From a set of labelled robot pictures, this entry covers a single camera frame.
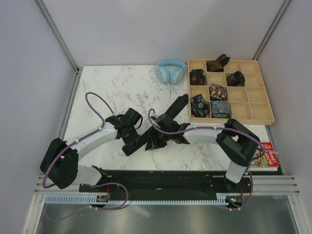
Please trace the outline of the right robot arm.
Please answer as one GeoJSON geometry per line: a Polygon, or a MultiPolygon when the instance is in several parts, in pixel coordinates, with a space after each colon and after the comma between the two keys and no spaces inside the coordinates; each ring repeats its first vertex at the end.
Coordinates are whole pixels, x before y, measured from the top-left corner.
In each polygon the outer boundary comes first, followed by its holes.
{"type": "Polygon", "coordinates": [[[229,192],[241,186],[241,179],[247,172],[258,147],[264,153],[260,139],[237,120],[230,118],[223,125],[178,124],[168,114],[154,118],[150,109],[148,120],[152,125],[147,149],[159,149],[168,141],[177,144],[208,143],[218,145],[230,159],[230,165],[223,179],[223,186],[229,192]]]}

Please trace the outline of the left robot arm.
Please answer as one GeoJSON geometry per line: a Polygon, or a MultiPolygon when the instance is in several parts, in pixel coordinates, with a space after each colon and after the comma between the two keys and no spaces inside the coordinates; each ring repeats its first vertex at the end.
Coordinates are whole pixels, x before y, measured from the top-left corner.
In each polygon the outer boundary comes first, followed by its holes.
{"type": "Polygon", "coordinates": [[[101,192],[107,186],[104,172],[96,166],[81,166],[79,161],[99,146],[122,139],[126,145],[138,142],[140,135],[135,125],[142,122],[143,117],[136,110],[129,108],[125,114],[111,116],[102,124],[85,134],[64,141],[59,137],[52,140],[40,165],[52,185],[43,184],[44,188],[57,186],[65,189],[72,183],[88,184],[95,191],[101,192]]]}

